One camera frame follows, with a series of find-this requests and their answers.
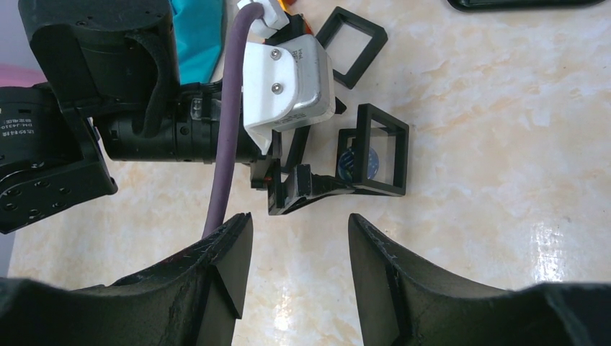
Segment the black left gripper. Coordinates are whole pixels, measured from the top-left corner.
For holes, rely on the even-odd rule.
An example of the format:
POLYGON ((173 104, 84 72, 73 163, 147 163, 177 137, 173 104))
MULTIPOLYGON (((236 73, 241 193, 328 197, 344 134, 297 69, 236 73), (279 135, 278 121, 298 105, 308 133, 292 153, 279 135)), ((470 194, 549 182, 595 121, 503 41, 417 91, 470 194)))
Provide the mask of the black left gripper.
POLYGON ((222 83, 181 86, 174 113, 174 160, 213 164, 221 160, 249 168, 255 190, 267 190, 268 214, 281 216, 335 195, 370 195, 365 189, 302 164, 311 126, 297 128, 286 162, 280 166, 282 135, 272 131, 271 143, 260 146, 244 127, 243 102, 227 124, 222 115, 222 83), (282 181, 282 173, 288 174, 282 181))

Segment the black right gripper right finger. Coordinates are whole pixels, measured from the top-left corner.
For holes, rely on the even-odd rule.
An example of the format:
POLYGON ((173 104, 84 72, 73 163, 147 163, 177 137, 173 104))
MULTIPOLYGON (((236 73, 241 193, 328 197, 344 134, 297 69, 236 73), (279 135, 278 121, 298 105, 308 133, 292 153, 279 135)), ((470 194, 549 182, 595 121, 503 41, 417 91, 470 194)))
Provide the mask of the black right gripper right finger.
POLYGON ((608 345, 610 286, 540 283, 502 290, 445 270, 363 216, 348 221, 366 345, 608 345))

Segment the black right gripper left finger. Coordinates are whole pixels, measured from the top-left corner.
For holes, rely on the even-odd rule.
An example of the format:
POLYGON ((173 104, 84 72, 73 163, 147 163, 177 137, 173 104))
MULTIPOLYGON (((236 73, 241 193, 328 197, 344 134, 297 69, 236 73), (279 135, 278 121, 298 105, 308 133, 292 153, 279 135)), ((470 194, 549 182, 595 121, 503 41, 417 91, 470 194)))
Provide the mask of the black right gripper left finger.
POLYGON ((207 238, 111 285, 64 290, 1 280, 3 345, 229 345, 241 319, 253 221, 239 213, 207 238))

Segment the teal garment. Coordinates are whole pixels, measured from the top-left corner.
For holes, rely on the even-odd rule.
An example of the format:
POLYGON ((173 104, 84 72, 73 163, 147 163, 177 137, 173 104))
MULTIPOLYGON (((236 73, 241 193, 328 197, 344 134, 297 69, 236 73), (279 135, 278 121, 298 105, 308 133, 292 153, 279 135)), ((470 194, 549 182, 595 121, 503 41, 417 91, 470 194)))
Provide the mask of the teal garment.
POLYGON ((223 38, 223 0, 171 0, 181 84, 207 83, 223 38))

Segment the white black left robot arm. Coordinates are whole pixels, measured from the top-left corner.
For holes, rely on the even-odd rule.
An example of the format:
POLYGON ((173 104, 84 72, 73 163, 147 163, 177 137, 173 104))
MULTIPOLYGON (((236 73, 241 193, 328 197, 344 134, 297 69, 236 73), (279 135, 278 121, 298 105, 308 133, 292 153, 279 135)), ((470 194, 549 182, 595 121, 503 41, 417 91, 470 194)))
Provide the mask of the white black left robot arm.
POLYGON ((331 61, 305 22, 277 1, 241 1, 220 81, 182 84, 169 1, 20 1, 45 82, 1 88, 1 232, 112 195, 104 162, 214 164, 205 234, 225 218, 236 164, 285 214, 329 195, 359 192, 313 174, 280 134, 345 111, 331 61))

